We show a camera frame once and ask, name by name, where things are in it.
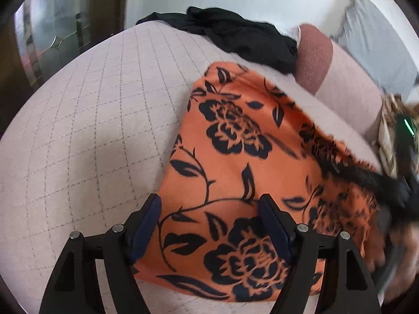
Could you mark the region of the orange black floral garment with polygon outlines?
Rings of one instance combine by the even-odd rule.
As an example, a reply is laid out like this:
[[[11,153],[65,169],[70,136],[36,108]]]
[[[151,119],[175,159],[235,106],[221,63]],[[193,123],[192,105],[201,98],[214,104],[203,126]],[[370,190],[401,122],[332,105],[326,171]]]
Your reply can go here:
[[[273,300],[288,265],[259,217],[264,194],[318,233],[346,230],[364,252],[376,201],[321,160],[363,167],[274,83],[237,63],[211,64],[192,88],[136,278],[212,300]]]

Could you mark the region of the cream floral crumpled cloth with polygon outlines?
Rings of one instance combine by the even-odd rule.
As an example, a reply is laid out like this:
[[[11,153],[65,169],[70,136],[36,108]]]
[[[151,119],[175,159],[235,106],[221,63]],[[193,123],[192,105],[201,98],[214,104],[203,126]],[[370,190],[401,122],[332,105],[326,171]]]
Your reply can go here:
[[[403,165],[410,158],[413,158],[413,172],[418,174],[418,111],[406,105],[400,94],[383,97],[378,137],[373,145],[389,177],[400,177]]]

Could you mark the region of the pink bolster with red end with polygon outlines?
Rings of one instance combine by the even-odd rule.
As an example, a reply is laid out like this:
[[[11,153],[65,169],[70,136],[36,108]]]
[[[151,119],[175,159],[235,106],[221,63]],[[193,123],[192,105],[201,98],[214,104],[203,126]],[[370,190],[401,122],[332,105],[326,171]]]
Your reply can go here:
[[[344,49],[311,24],[301,24],[295,81],[366,141],[378,135],[382,93]]]

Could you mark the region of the grey pillow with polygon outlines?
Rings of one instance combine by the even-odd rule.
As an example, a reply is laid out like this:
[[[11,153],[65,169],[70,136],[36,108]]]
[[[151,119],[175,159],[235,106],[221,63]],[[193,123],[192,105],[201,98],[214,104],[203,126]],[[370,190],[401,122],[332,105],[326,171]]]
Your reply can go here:
[[[384,93],[408,99],[418,83],[418,68],[394,27],[372,2],[351,0],[332,40]]]

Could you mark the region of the black garment on bed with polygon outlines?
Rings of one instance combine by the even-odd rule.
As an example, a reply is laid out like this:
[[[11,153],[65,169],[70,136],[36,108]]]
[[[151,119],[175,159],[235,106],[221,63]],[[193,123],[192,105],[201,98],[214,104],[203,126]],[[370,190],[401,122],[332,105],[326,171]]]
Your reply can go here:
[[[206,36],[226,53],[235,53],[244,60],[269,66],[285,75],[295,73],[297,42],[270,23],[250,21],[215,7],[188,7],[184,14],[153,12],[136,23],[149,21],[163,21],[180,31]]]

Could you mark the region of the wooden door with glass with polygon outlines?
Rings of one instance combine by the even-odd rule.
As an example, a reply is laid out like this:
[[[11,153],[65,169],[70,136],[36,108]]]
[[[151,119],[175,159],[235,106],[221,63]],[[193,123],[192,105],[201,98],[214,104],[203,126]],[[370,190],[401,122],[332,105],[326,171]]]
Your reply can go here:
[[[1,130],[56,72],[124,28],[126,0],[1,0]]]

